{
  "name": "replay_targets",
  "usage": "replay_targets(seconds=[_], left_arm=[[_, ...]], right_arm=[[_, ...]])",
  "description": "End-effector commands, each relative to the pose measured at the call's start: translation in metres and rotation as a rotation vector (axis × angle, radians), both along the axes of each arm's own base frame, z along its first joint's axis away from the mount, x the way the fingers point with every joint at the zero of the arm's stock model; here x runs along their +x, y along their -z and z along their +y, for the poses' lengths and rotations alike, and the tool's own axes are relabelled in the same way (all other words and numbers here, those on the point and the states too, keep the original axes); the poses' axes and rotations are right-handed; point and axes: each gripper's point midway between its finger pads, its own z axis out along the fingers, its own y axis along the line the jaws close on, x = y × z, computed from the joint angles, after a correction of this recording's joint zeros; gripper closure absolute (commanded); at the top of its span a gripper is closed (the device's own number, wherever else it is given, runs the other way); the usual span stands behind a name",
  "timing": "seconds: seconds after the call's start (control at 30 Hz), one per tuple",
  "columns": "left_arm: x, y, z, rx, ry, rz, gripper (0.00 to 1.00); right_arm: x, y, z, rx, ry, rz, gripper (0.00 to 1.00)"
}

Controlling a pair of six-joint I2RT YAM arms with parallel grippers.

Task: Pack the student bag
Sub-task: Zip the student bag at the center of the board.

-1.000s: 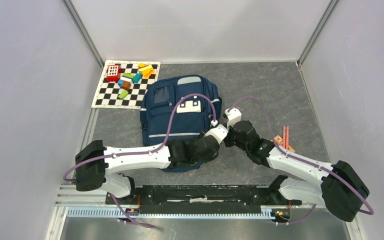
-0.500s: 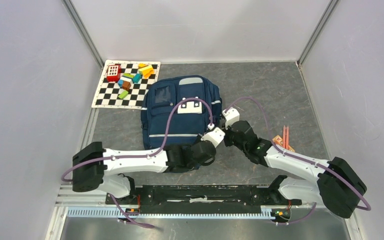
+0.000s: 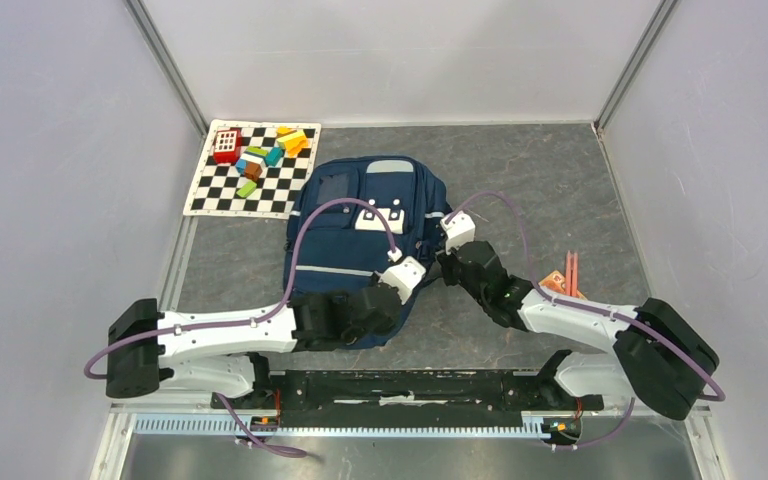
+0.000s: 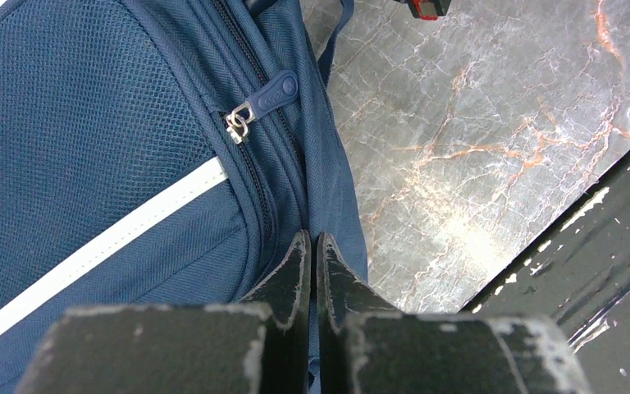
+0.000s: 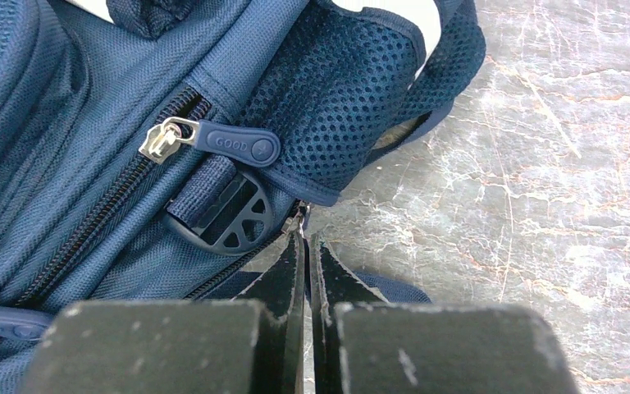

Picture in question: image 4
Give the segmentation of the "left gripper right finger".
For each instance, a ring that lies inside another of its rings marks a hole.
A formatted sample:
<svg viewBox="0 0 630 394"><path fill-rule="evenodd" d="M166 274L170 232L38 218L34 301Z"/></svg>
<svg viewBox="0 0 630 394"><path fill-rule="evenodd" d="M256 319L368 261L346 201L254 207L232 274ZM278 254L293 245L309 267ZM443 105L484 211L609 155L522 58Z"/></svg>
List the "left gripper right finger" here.
<svg viewBox="0 0 630 394"><path fill-rule="evenodd" d="M544 316L406 314L345 262L316 248L325 393L588 393L564 334Z"/></svg>

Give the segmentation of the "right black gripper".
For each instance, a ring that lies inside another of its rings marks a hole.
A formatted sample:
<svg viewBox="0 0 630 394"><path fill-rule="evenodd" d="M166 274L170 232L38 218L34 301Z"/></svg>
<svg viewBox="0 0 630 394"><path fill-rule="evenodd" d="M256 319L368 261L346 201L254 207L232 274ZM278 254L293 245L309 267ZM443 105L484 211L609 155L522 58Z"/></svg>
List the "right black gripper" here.
<svg viewBox="0 0 630 394"><path fill-rule="evenodd" d="M446 16L450 8L451 0L396 0L409 9L415 19L423 21L436 21Z"/></svg>

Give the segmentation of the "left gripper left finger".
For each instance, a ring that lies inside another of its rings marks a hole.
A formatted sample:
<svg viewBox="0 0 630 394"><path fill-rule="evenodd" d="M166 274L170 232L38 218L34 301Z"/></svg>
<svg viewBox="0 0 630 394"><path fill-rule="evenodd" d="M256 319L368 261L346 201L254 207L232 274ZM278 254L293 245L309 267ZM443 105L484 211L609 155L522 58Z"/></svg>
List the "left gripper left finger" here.
<svg viewBox="0 0 630 394"><path fill-rule="evenodd" d="M42 340L19 393L305 393L311 240L239 302L68 310Z"/></svg>

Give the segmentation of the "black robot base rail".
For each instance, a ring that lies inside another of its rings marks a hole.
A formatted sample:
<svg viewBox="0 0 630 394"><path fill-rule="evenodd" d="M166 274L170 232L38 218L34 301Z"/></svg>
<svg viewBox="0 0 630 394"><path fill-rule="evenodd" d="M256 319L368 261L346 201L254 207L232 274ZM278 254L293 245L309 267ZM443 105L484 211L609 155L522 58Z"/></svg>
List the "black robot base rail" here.
<svg viewBox="0 0 630 394"><path fill-rule="evenodd" d="M596 393L630 393L630 150L466 305L544 314Z"/></svg>

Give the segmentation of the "navy blue student backpack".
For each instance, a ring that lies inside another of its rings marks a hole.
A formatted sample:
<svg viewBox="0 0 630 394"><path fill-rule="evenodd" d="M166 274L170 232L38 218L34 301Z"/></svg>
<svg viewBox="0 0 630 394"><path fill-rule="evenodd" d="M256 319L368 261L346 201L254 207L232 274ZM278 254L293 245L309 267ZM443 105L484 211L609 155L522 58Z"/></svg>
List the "navy blue student backpack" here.
<svg viewBox="0 0 630 394"><path fill-rule="evenodd" d="M0 7L0 393L78 305L238 300L294 234L368 274L297 1Z"/></svg>

